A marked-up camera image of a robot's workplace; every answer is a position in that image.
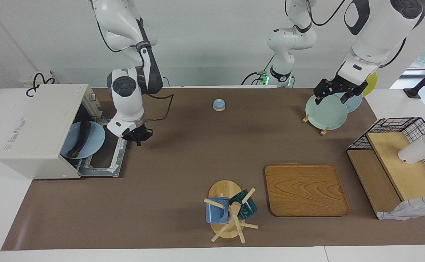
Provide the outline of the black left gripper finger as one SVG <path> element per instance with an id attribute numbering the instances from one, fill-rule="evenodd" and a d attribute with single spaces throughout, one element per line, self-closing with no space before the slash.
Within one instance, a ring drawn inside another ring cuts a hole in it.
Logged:
<path id="1" fill-rule="evenodd" d="M 322 100 L 329 96 L 331 92 L 331 82 L 327 79 L 322 79 L 314 88 L 315 103 L 319 105 Z"/>
<path id="2" fill-rule="evenodd" d="M 347 88 L 347 90 L 344 91 L 344 94 L 342 95 L 342 103 L 346 103 L 347 100 L 349 100 L 350 98 L 362 94 L 367 85 L 367 82 L 363 82 L 361 85 L 358 85 L 356 87 Z"/>

